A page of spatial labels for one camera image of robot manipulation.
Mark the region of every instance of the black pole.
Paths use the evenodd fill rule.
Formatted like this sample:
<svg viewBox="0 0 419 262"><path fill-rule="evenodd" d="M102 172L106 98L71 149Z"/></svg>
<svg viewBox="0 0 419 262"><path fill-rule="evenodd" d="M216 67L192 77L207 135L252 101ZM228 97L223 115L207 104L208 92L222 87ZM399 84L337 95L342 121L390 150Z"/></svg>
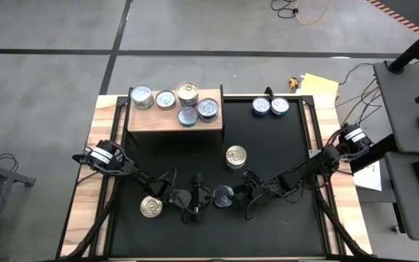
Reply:
<svg viewBox="0 0 419 262"><path fill-rule="evenodd" d="M392 64L388 65L390 72L394 74L399 74L402 72L404 67L412 60L419 55L419 39L413 43L403 54L401 54L397 59L395 59Z"/></svg>

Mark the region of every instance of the silver can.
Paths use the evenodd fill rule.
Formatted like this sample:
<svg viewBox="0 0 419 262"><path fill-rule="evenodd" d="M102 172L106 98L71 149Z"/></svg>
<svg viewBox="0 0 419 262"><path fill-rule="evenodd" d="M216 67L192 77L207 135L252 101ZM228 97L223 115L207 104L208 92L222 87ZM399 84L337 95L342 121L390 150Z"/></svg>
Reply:
<svg viewBox="0 0 419 262"><path fill-rule="evenodd" d="M289 110L289 102L284 98L274 98L271 101L271 110L278 116L285 115Z"/></svg>
<svg viewBox="0 0 419 262"><path fill-rule="evenodd" d="M140 203L140 211L147 218L155 218L163 210L163 202L152 197L145 197Z"/></svg>
<svg viewBox="0 0 419 262"><path fill-rule="evenodd" d="M196 106L198 103L198 86L193 82L183 82L177 86L177 96L181 106Z"/></svg>
<svg viewBox="0 0 419 262"><path fill-rule="evenodd" d="M252 111L257 115L266 115L271 105L266 98L255 98L252 102Z"/></svg>
<svg viewBox="0 0 419 262"><path fill-rule="evenodd" d="M153 94L146 86L139 86L132 89L130 98L140 110L146 110L154 105Z"/></svg>
<svg viewBox="0 0 419 262"><path fill-rule="evenodd" d="M171 110L175 107L175 95L173 91L163 90L156 95L156 104L161 110Z"/></svg>
<svg viewBox="0 0 419 262"><path fill-rule="evenodd" d="M241 146L231 146L226 152L226 163L233 169L241 169L247 160L247 152Z"/></svg>
<svg viewBox="0 0 419 262"><path fill-rule="evenodd" d="M185 106L179 110L177 113L177 118L183 127L192 127L196 124L198 113L196 112L195 108L191 106Z"/></svg>
<svg viewBox="0 0 419 262"><path fill-rule="evenodd" d="M212 198L216 207L230 207L232 200L230 197L234 195L234 190L230 186L219 185L216 186L212 192Z"/></svg>
<svg viewBox="0 0 419 262"><path fill-rule="evenodd" d="M204 123L213 123L218 119L218 102L212 98L205 98L198 102L196 107L200 120Z"/></svg>

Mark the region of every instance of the gray floor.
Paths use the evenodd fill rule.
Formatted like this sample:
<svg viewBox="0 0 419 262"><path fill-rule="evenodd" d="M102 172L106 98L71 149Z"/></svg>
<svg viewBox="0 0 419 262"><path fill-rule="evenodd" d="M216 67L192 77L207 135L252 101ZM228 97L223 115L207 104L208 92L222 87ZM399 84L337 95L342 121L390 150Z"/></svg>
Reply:
<svg viewBox="0 0 419 262"><path fill-rule="evenodd" d="M302 17L326 3L303 0ZM0 1L0 48L110 49L125 0ZM401 52L418 35L365 0L334 0L317 25L279 19L269 0L134 0L121 49L254 50L288 52ZM271 57L118 57L108 94L147 84L172 89L184 80L227 93L286 90L304 73L343 81L356 64L373 59ZM108 56L0 55L0 153L12 152L34 188L14 187L0 225L0 258L53 258L78 165L71 154L87 137ZM372 68L353 72L338 103L359 95ZM340 120L353 103L338 108ZM351 115L359 117L361 109ZM372 140L390 133L384 109L363 122ZM389 258L419 258L419 242L395 237L389 206L364 205L372 247Z"/></svg>

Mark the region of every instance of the black metal bracket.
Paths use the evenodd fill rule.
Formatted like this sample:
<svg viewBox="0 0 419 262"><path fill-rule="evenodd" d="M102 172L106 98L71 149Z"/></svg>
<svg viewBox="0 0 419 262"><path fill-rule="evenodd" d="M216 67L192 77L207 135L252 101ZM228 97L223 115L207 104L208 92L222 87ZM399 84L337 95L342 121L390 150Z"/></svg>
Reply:
<svg viewBox="0 0 419 262"><path fill-rule="evenodd" d="M307 103L309 106L314 107L314 97L313 95L302 95L301 96L303 102Z"/></svg>

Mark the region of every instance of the black desk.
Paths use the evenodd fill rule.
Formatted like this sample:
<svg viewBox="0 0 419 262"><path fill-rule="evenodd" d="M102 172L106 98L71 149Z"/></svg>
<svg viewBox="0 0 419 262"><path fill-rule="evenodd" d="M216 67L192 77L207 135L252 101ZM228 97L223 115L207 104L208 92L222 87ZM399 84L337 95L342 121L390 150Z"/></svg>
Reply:
<svg viewBox="0 0 419 262"><path fill-rule="evenodd" d="M384 63L373 67L398 151L419 153L419 65L409 64L401 74L391 73Z"/></svg>
<svg viewBox="0 0 419 262"><path fill-rule="evenodd" d="M289 99L285 116L268 114L255 118L251 113L253 98L224 98L226 126L223 144L201 150L183 143L169 150L142 148L127 140L127 153L144 170L162 174L177 168L176 188L190 188L191 175L203 174L203 185L213 189L218 184L237 186L242 170L231 170L225 164L229 146L247 150L244 169L253 169L268 180L289 167L308 159L308 134L299 98ZM140 214L145 196L141 187L128 179L119 183L117 208L114 212L111 257L120 258L237 258L299 257L324 255L323 234L318 210L311 191L305 189L301 200L290 205L278 199L244 220L244 210L231 206L212 207L200 224L180 222L180 211L165 206L158 218Z"/></svg>
<svg viewBox="0 0 419 262"><path fill-rule="evenodd" d="M412 167L419 154L388 152L384 159L404 229L410 239L419 240L419 181Z"/></svg>

